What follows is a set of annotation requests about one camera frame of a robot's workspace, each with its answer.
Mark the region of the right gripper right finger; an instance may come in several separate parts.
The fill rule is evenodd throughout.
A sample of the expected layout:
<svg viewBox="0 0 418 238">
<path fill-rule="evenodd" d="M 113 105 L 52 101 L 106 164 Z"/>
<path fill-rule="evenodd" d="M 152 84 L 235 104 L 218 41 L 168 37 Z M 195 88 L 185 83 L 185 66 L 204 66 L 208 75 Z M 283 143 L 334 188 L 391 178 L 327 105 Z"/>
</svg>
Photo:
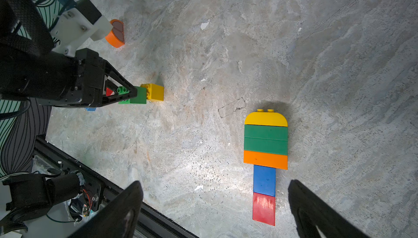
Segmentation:
<svg viewBox="0 0 418 238">
<path fill-rule="evenodd" d="M 301 238 L 319 238 L 321 234 L 327 238 L 367 237 L 299 180 L 290 181 L 288 201 Z"/>
</svg>

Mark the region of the blue square lego brick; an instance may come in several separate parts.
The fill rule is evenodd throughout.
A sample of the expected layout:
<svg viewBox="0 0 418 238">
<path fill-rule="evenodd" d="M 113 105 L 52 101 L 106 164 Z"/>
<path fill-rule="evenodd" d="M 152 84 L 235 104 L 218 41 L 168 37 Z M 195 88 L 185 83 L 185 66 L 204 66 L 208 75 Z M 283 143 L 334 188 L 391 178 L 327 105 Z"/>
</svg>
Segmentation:
<svg viewBox="0 0 418 238">
<path fill-rule="evenodd" d="M 253 191 L 275 197 L 276 169 L 254 165 Z"/>
</svg>

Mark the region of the green square lego brick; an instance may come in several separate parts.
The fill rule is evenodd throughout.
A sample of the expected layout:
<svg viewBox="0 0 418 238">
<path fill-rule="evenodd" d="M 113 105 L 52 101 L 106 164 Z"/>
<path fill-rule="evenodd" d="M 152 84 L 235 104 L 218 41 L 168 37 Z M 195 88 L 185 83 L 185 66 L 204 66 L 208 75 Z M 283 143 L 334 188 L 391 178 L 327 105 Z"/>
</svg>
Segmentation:
<svg viewBox="0 0 418 238">
<path fill-rule="evenodd" d="M 147 89 L 144 87 L 136 87 L 137 96 L 135 98 L 120 101 L 119 104 L 146 104 L 147 103 Z M 118 95 L 128 94 L 129 90 L 126 87 L 120 86 L 117 89 Z"/>
</svg>

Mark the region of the orange curved lego brick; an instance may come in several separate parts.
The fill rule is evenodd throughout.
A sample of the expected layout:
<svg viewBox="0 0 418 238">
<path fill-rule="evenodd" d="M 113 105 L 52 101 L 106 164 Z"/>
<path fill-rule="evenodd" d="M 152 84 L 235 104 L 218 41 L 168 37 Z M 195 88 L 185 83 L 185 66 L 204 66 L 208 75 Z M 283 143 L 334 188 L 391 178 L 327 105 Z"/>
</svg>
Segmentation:
<svg viewBox="0 0 418 238">
<path fill-rule="evenodd" d="M 117 19 L 110 21 L 112 30 L 105 37 L 105 40 L 114 48 L 120 48 L 125 45 L 125 27 L 124 23 Z"/>
</svg>

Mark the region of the orange long lego brick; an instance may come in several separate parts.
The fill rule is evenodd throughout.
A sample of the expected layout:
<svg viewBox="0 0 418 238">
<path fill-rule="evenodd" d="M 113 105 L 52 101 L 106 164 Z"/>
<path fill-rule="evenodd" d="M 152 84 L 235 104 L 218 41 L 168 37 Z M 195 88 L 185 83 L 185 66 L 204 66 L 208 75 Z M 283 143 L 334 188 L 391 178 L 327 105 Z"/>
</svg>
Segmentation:
<svg viewBox="0 0 418 238">
<path fill-rule="evenodd" d="M 245 164 L 288 170 L 287 155 L 244 151 L 243 162 Z"/>
</svg>

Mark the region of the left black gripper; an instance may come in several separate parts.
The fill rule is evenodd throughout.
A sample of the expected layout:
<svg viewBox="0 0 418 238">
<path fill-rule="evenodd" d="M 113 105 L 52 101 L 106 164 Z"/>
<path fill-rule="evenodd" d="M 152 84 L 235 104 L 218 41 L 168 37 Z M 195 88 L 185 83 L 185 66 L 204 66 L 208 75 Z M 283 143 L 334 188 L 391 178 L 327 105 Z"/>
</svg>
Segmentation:
<svg viewBox="0 0 418 238">
<path fill-rule="evenodd" d="M 106 96 L 107 89 L 113 92 Z M 90 49 L 75 57 L 50 52 L 41 57 L 1 48 L 1 98 L 41 99 L 43 105 L 103 107 L 136 98 L 137 88 Z"/>
</svg>

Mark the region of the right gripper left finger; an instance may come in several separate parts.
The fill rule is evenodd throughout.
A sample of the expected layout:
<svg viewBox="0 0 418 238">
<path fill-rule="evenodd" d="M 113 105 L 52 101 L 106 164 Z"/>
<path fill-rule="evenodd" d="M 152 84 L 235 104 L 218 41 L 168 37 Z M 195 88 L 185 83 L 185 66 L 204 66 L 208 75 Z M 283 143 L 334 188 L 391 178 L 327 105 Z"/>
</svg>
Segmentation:
<svg viewBox="0 0 418 238">
<path fill-rule="evenodd" d="M 143 201 L 139 181 L 134 181 L 71 238 L 131 238 L 136 229 Z"/>
</svg>

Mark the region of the yellow curved lego brick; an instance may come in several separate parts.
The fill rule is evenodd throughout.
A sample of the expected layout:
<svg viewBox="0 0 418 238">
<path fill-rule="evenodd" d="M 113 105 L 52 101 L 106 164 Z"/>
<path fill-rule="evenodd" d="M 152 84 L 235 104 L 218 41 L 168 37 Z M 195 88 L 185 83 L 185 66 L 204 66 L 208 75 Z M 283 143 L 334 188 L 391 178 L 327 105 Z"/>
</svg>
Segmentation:
<svg viewBox="0 0 418 238">
<path fill-rule="evenodd" d="M 273 109 L 268 109 L 266 112 L 263 109 L 258 109 L 257 112 L 250 113 L 244 122 L 245 125 L 254 126 L 270 126 L 270 127 L 288 127 L 287 119 L 280 113 Z"/>
</svg>

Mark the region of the red square lego brick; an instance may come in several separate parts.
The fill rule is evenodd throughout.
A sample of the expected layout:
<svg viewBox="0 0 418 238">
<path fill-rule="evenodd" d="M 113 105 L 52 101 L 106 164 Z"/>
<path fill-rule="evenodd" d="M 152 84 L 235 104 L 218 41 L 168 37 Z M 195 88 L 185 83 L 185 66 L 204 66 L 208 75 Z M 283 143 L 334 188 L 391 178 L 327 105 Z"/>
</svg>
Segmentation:
<svg viewBox="0 0 418 238">
<path fill-rule="evenodd" d="M 275 197 L 253 193 L 253 220 L 275 226 Z"/>
</svg>

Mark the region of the yellow square lego brick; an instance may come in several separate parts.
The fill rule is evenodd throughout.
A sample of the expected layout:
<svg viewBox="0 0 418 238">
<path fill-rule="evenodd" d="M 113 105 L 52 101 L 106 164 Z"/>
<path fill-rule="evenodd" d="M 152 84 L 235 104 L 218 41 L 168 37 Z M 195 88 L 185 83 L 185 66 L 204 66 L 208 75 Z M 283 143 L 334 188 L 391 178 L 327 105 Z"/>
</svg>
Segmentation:
<svg viewBox="0 0 418 238">
<path fill-rule="evenodd" d="M 156 84 L 141 84 L 146 89 L 146 97 L 151 102 L 164 101 L 164 87 Z"/>
</svg>

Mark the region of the red long lego brick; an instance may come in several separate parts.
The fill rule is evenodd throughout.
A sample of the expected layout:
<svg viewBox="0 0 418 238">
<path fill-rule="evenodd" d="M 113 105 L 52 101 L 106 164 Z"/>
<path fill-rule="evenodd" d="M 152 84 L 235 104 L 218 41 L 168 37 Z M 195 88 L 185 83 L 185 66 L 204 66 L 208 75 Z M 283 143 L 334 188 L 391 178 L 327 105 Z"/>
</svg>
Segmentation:
<svg viewBox="0 0 418 238">
<path fill-rule="evenodd" d="M 108 88 L 108 87 L 106 88 L 106 92 L 105 92 L 105 94 L 106 94 L 106 96 L 107 96 L 107 97 L 115 95 L 114 91 L 113 91 L 113 90 L 111 90 L 111 89 L 110 89 L 110 88 Z"/>
</svg>

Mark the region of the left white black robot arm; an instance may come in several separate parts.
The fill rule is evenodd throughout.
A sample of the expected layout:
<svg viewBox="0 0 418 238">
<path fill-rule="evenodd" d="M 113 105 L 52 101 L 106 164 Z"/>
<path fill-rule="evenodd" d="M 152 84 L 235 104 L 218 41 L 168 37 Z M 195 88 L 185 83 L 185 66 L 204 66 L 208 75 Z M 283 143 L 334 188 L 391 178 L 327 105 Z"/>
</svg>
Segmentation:
<svg viewBox="0 0 418 238">
<path fill-rule="evenodd" d="M 91 49 L 111 33 L 90 0 L 68 0 L 48 27 L 32 0 L 1 0 L 1 98 L 56 107 L 103 107 L 138 90 Z"/>
</svg>

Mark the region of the green long lego brick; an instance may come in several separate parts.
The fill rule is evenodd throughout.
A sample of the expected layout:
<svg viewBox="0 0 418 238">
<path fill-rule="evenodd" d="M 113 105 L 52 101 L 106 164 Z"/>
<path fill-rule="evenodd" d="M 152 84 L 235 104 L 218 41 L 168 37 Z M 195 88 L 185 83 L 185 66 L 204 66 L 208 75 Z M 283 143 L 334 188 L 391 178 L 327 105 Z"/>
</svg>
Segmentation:
<svg viewBox="0 0 418 238">
<path fill-rule="evenodd" d="M 246 124 L 244 126 L 244 136 L 254 139 L 287 141 L 288 127 L 258 126 Z"/>
<path fill-rule="evenodd" d="M 281 140 L 256 139 L 245 137 L 244 150 L 268 154 L 287 155 L 288 143 Z"/>
</svg>

